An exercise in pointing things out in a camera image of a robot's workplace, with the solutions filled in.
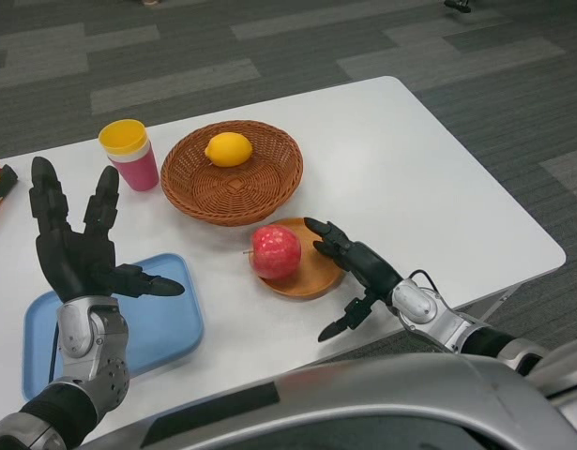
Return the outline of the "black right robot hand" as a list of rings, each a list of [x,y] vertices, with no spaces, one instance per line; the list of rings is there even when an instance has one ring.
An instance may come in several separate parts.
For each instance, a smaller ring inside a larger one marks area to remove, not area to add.
[[[359,241],[351,241],[332,222],[305,217],[304,224],[319,237],[313,242],[314,248],[340,269],[351,273],[364,288],[364,297],[354,298],[344,308],[344,315],[320,333],[318,341],[324,342],[347,328],[358,328],[372,313],[372,305],[376,301],[380,300],[390,307],[390,296],[403,277],[370,247]]]

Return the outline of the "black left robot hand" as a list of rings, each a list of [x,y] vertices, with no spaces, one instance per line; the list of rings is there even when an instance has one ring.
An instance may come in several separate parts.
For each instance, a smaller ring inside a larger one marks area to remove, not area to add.
[[[84,296],[121,294],[133,298],[145,294],[177,296],[182,284],[151,276],[138,265],[115,263],[109,230],[117,216],[119,172],[106,167],[84,215],[84,231],[75,232],[68,223],[68,201],[53,164],[35,157],[31,166],[33,186],[29,190],[32,216],[37,220],[38,260],[44,277],[66,303]]]

